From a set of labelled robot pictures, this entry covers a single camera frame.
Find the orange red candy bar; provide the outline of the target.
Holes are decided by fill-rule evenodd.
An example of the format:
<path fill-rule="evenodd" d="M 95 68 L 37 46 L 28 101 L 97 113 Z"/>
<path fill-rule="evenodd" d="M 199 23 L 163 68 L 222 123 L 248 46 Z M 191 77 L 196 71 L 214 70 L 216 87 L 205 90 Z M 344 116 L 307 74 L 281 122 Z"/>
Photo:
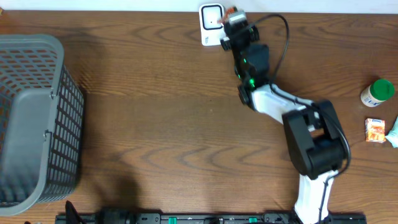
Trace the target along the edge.
<path fill-rule="evenodd" d="M 230 14 L 235 13 L 237 11 L 237 7 L 233 6 L 233 7 L 229 7 L 225 10 L 224 12 L 224 16 L 221 19 L 218 19 L 217 23 L 219 24 L 226 24 L 226 22 L 228 21 L 228 17 Z"/>

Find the green lid jar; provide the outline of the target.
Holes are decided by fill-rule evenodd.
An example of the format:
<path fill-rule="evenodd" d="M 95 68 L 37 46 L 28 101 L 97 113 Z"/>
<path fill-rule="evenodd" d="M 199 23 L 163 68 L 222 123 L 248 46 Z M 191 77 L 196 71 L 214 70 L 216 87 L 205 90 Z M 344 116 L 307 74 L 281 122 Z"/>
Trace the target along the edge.
<path fill-rule="evenodd" d="M 394 93 L 395 88 L 390 81 L 378 79 L 361 92 L 360 99 L 365 106 L 373 108 L 392 98 Z"/>

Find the small orange snack packet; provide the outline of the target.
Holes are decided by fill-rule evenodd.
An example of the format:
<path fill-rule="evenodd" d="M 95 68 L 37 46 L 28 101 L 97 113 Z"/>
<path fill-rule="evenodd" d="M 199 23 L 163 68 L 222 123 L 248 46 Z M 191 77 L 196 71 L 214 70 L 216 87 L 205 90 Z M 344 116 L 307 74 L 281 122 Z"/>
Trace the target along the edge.
<path fill-rule="evenodd" d="M 384 143 L 385 137 L 385 121 L 382 119 L 368 118 L 365 120 L 366 142 Z"/>

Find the teal white wipes packet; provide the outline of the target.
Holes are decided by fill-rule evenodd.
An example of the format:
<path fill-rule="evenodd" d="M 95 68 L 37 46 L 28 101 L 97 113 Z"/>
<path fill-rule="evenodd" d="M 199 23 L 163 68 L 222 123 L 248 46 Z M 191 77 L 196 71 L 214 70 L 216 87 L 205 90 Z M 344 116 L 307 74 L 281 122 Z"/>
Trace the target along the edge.
<path fill-rule="evenodd" d="M 398 118 L 396 118 L 392 129 L 386 135 L 386 139 L 392 144 L 392 147 L 398 148 Z"/>

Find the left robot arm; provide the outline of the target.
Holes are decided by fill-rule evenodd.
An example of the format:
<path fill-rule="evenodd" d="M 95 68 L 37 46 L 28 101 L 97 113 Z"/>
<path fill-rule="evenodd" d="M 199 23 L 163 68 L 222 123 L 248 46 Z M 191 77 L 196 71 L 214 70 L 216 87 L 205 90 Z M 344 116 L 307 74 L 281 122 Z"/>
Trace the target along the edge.
<path fill-rule="evenodd" d="M 128 210 L 102 209 L 96 213 L 78 213 L 71 201 L 65 213 L 55 217 L 55 224 L 136 224 L 136 216 Z"/>

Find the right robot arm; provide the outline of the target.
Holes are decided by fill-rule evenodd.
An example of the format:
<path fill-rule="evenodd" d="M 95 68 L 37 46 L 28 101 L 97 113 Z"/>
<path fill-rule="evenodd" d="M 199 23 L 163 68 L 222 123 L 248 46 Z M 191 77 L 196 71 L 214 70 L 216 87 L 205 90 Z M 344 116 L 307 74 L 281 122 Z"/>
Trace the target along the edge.
<path fill-rule="evenodd" d="M 234 57 L 239 97 L 250 109 L 283 125 L 290 160 L 300 174 L 294 205 L 300 223 L 326 223 L 331 185 L 351 162 L 351 149 L 333 104 L 314 102 L 282 91 L 269 70 L 269 48 L 258 44 L 259 32 L 248 21 L 224 22 L 224 50 Z"/>

